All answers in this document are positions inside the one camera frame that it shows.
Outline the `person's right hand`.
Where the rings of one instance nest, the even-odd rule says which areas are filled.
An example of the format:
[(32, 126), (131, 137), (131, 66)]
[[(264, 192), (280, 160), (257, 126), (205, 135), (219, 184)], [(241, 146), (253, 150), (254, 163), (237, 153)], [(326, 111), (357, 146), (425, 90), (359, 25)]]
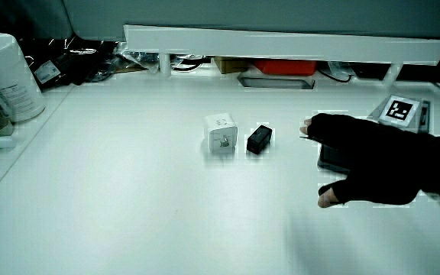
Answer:
[(440, 136), (328, 113), (306, 119), (300, 131), (353, 160), (346, 179), (319, 189), (321, 208), (350, 201), (405, 205), (419, 191), (440, 196)]

